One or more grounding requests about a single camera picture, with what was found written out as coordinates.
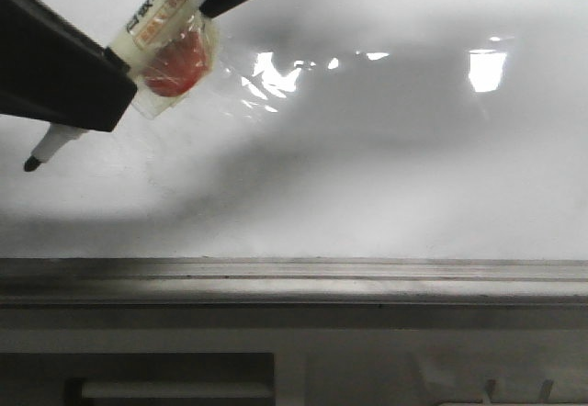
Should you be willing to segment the white whiteboard marker with tape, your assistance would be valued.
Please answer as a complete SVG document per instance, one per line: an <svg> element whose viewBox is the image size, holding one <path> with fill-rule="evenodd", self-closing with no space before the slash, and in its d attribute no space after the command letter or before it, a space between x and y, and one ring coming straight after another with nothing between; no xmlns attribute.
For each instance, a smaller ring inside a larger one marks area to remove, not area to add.
<svg viewBox="0 0 588 406"><path fill-rule="evenodd" d="M172 106L211 70L217 33L200 10L204 1L145 0L108 46L99 45L122 60L137 86L131 102L141 99L153 116ZM98 131L47 123L47 132L24 163L27 172L47 163L69 141Z"/></svg>

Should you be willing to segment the white whiteboard with metal frame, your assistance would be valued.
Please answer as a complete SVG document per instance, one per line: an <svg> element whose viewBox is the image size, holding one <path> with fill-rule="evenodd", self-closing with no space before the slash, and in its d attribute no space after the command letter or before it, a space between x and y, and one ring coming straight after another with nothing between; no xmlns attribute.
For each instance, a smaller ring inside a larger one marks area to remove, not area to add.
<svg viewBox="0 0 588 406"><path fill-rule="evenodd" d="M252 0L213 73L34 173L1 301L587 300L587 0Z"/></svg>

